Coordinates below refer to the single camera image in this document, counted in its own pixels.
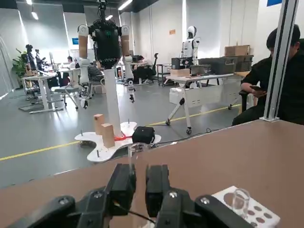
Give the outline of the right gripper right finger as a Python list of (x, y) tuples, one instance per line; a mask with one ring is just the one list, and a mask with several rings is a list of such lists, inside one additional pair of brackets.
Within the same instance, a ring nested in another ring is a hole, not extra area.
[(156, 228), (251, 228), (252, 225), (211, 195), (190, 198), (170, 186), (167, 165), (146, 168), (145, 202)]

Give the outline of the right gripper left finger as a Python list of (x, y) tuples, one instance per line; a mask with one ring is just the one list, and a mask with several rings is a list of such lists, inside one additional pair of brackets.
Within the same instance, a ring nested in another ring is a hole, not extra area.
[(64, 195), (10, 224), (11, 228), (103, 228), (115, 216), (126, 216), (136, 190), (133, 165), (117, 164), (106, 186), (81, 200)]

